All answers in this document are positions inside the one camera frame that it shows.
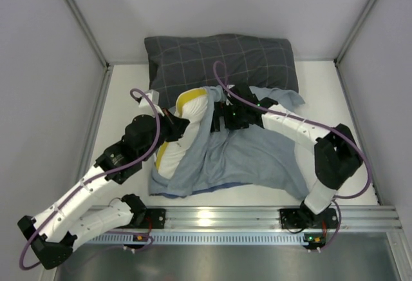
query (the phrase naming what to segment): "yellow stripe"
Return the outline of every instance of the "yellow stripe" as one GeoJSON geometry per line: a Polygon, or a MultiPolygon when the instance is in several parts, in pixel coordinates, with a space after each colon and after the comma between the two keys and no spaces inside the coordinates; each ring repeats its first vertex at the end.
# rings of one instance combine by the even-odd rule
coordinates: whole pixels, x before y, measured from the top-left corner
{"type": "Polygon", "coordinates": [[[191,100],[202,95],[207,95],[207,91],[203,88],[189,90],[180,94],[178,100],[176,101],[176,111],[179,113],[179,117],[182,116],[183,106],[187,102],[190,102],[191,100]]]}
{"type": "MultiPolygon", "coordinates": [[[[202,96],[202,95],[207,95],[207,91],[203,88],[198,88],[198,89],[193,89],[189,90],[186,92],[183,92],[182,94],[179,95],[178,100],[176,101],[176,111],[179,115],[179,117],[182,116],[183,112],[183,106],[190,102],[191,100],[202,96]]],[[[165,142],[162,144],[159,148],[159,152],[157,153],[157,159],[156,159],[156,169],[159,170],[160,167],[160,162],[162,161],[163,154],[165,154],[166,148],[169,145],[168,142],[165,142]]]]}
{"type": "Polygon", "coordinates": [[[156,169],[159,170],[160,167],[160,161],[162,160],[163,154],[165,154],[166,148],[169,145],[168,142],[165,142],[162,144],[159,148],[159,152],[157,153],[157,159],[156,159],[156,169]]]}

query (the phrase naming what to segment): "fabric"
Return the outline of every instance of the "fabric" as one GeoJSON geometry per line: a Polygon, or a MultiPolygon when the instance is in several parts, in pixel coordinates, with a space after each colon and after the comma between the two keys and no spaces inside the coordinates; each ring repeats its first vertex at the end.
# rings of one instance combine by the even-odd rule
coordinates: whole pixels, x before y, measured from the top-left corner
{"type": "Polygon", "coordinates": [[[209,37],[148,37],[150,88],[160,93],[159,106],[174,106],[179,94],[218,85],[213,63],[227,66],[229,83],[298,92],[294,55],[287,39],[238,34],[209,37]]]}
{"type": "MultiPolygon", "coordinates": [[[[208,93],[207,108],[196,137],[185,150],[184,156],[179,156],[181,159],[172,175],[164,177],[156,167],[153,168],[150,194],[186,197],[221,188],[256,184],[284,189],[291,196],[304,199],[308,189],[295,159],[295,143],[279,133],[258,126],[236,131],[222,128],[219,132],[211,133],[214,102],[225,100],[225,96],[220,86],[204,88],[208,93]]],[[[290,90],[250,89],[258,99],[271,97],[291,111],[304,103],[299,94],[290,90]]],[[[187,107],[188,112],[204,108],[205,103],[192,105],[191,108],[187,107]]],[[[162,162],[167,157],[165,151],[162,162]]]]}
{"type": "Polygon", "coordinates": [[[165,142],[159,148],[156,158],[156,169],[162,177],[170,179],[186,151],[192,146],[200,128],[208,103],[208,93],[205,88],[197,88],[180,94],[176,101],[177,117],[188,119],[183,137],[176,142],[165,142]]]}

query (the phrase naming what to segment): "metal pole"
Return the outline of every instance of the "metal pole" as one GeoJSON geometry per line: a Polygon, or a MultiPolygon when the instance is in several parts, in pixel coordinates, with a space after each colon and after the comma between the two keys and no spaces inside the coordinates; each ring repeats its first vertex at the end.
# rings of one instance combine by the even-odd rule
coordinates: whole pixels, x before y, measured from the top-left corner
{"type": "Polygon", "coordinates": [[[341,63],[343,57],[345,56],[352,42],[355,40],[356,36],[358,35],[359,31],[361,30],[363,24],[365,23],[366,19],[370,15],[377,1],[378,0],[368,0],[368,2],[366,3],[366,6],[364,7],[363,11],[360,13],[360,16],[357,18],[355,24],[353,25],[351,32],[349,33],[348,37],[343,43],[342,48],[339,50],[339,53],[335,59],[336,65],[339,65],[341,63]]]}
{"type": "Polygon", "coordinates": [[[107,62],[106,58],[104,57],[104,54],[102,50],[100,49],[100,46],[98,45],[95,36],[91,32],[91,29],[89,27],[89,24],[86,22],[83,14],[81,13],[79,7],[77,6],[75,0],[65,0],[67,5],[69,6],[72,14],[74,15],[77,23],[79,24],[80,28],[82,29],[84,35],[86,36],[90,46],[92,47],[93,51],[95,52],[97,58],[99,59],[100,63],[102,63],[102,66],[105,68],[109,67],[109,63],[107,62]]]}
{"type": "Polygon", "coordinates": [[[95,145],[98,126],[102,117],[104,102],[109,90],[109,83],[111,74],[113,73],[113,67],[110,66],[105,71],[98,95],[93,107],[93,115],[90,120],[90,124],[87,131],[86,142],[84,144],[83,152],[80,159],[79,169],[76,174],[76,178],[81,178],[90,166],[91,154],[95,145]]]}

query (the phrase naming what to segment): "black bracket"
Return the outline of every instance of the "black bracket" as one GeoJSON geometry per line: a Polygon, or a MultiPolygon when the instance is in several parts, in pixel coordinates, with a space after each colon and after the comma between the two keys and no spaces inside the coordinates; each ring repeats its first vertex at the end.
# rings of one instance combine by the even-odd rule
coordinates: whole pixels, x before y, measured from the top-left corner
{"type": "Polygon", "coordinates": [[[282,229],[289,231],[299,231],[308,228],[322,229],[322,222],[325,223],[328,229],[336,229],[338,225],[336,210],[333,208],[327,208],[320,214],[312,216],[313,219],[310,223],[307,216],[303,215],[301,208],[285,208],[279,211],[282,229]]]}
{"type": "Polygon", "coordinates": [[[139,225],[129,224],[121,228],[135,228],[135,229],[149,229],[152,223],[152,229],[165,228],[166,209],[161,208],[147,208],[143,221],[139,225]]]}
{"type": "MultiPolygon", "coordinates": [[[[339,124],[335,130],[355,142],[346,125],[339,124]]],[[[317,139],[314,155],[316,177],[330,189],[339,189],[363,163],[353,147],[332,132],[317,139]]]]}
{"type": "MultiPolygon", "coordinates": [[[[27,240],[35,232],[34,223],[35,220],[27,215],[17,223],[27,240]]],[[[67,233],[61,242],[47,242],[46,239],[46,235],[37,235],[31,243],[31,247],[44,268],[53,269],[67,260],[73,253],[72,245],[77,236],[67,233]]]]}

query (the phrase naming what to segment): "pillow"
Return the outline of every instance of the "pillow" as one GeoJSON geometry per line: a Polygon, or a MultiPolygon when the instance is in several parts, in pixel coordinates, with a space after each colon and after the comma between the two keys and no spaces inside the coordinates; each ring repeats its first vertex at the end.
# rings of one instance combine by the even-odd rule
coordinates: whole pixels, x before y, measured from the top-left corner
{"type": "MultiPolygon", "coordinates": [[[[294,55],[287,39],[238,34],[208,37],[148,37],[149,87],[159,92],[159,106],[174,106],[184,91],[217,86],[213,63],[226,64],[229,83],[298,92],[294,55]]],[[[218,68],[223,77],[223,67],[218,68]]]]}

